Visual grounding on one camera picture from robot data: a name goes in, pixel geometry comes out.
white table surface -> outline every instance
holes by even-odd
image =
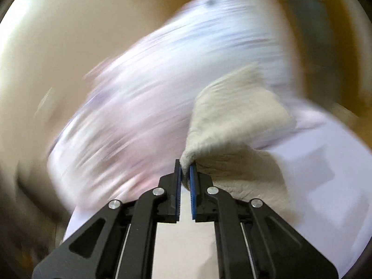
[[[267,150],[282,160],[300,215],[293,227],[336,266],[341,278],[372,236],[372,153],[331,116],[322,126]],[[93,214],[75,209],[65,239]],[[180,222],[158,226],[153,278],[218,278],[213,224],[192,221],[185,189]]]

gray cloth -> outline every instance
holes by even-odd
[[[198,171],[234,198],[261,198],[285,216],[289,196],[280,167],[268,152],[249,144],[291,126],[293,118],[263,87],[256,66],[244,67],[211,83],[196,98],[182,170],[187,174],[196,161]]]

blue gripper pad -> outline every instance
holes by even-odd
[[[191,214],[192,219],[195,220],[196,218],[196,185],[195,185],[195,177],[194,175],[198,175],[196,171],[196,165],[193,164],[190,166],[190,198],[191,198]]]

white cloth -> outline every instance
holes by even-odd
[[[198,93],[252,61],[265,87],[300,119],[282,48],[250,0],[194,0],[122,56],[98,66],[92,72],[96,89],[48,159],[62,202],[70,210],[98,210],[111,199],[135,200],[157,186],[185,148]],[[269,135],[257,147],[271,141]]]

metal screw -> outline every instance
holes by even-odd
[[[263,202],[262,202],[262,200],[261,199],[253,199],[252,201],[251,201],[251,205],[252,205],[252,207],[254,207],[254,208],[261,208],[262,206],[263,206]]]
[[[164,192],[165,192],[165,190],[164,190],[163,188],[155,188],[155,189],[153,190],[153,194],[154,194],[155,196],[163,195]]]
[[[208,193],[208,194],[211,194],[211,195],[215,195],[215,194],[218,193],[218,188],[216,188],[216,187],[209,187],[209,188],[207,189],[207,193]]]
[[[116,199],[111,200],[111,201],[109,202],[109,208],[110,208],[110,209],[113,209],[113,210],[115,210],[115,209],[117,209],[118,207],[120,207],[120,205],[121,205],[121,202],[118,201],[118,200],[116,200]]]

